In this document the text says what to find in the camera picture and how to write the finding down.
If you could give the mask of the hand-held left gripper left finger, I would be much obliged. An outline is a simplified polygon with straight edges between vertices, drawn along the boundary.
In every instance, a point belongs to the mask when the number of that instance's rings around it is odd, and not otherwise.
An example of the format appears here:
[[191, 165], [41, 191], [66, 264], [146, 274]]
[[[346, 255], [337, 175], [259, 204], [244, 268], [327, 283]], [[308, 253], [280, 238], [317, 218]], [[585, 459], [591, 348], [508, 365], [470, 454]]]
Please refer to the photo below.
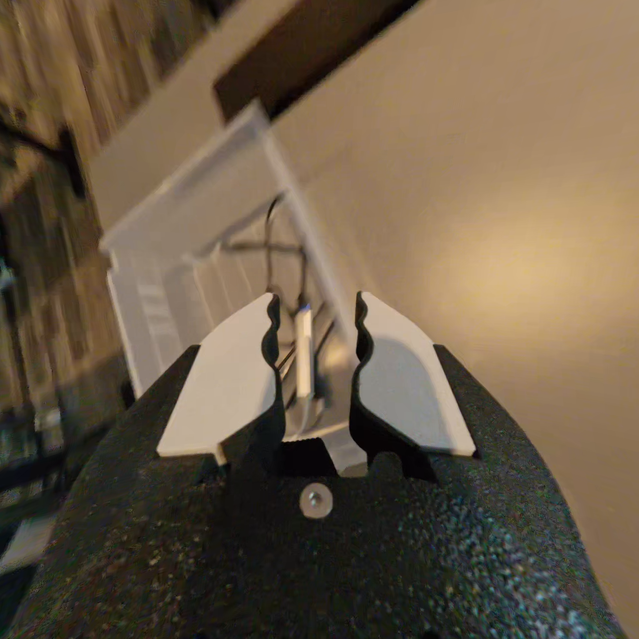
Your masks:
[[203, 339], [156, 447], [161, 458], [207, 455], [228, 464], [230, 439], [281, 394], [279, 325], [280, 300], [265, 293]]

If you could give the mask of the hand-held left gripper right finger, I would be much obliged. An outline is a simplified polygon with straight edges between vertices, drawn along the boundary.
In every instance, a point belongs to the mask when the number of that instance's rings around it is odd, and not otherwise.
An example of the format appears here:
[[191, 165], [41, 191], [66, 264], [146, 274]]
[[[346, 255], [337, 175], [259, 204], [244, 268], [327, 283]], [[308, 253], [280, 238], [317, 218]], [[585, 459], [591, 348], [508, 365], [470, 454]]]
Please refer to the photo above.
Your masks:
[[473, 456], [477, 446], [433, 340], [370, 292], [357, 294], [355, 326], [352, 407], [418, 450]]

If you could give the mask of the silver usb hub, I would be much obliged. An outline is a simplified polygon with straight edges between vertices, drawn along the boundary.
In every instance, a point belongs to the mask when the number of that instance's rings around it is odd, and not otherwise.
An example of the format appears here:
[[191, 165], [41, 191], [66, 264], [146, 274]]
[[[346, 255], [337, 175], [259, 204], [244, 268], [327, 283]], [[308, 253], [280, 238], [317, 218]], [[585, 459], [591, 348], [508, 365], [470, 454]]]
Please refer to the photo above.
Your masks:
[[309, 301], [300, 305], [295, 316], [295, 331], [295, 399], [301, 411], [299, 425], [293, 435], [293, 440], [297, 441], [317, 420], [318, 406], [322, 402], [317, 394], [314, 314]]

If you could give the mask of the clear plastic bin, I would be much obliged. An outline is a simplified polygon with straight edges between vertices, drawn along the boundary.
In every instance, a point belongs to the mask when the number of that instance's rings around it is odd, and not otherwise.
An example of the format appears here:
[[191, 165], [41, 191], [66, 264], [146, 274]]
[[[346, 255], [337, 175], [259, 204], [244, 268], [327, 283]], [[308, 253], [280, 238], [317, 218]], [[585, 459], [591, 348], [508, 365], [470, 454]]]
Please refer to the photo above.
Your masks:
[[[245, 107], [101, 241], [136, 399], [189, 347], [265, 293], [280, 299], [286, 442], [323, 441], [342, 477], [365, 474], [348, 428], [355, 290], [335, 262], [259, 101]], [[317, 420], [294, 441], [296, 328], [314, 314]]]

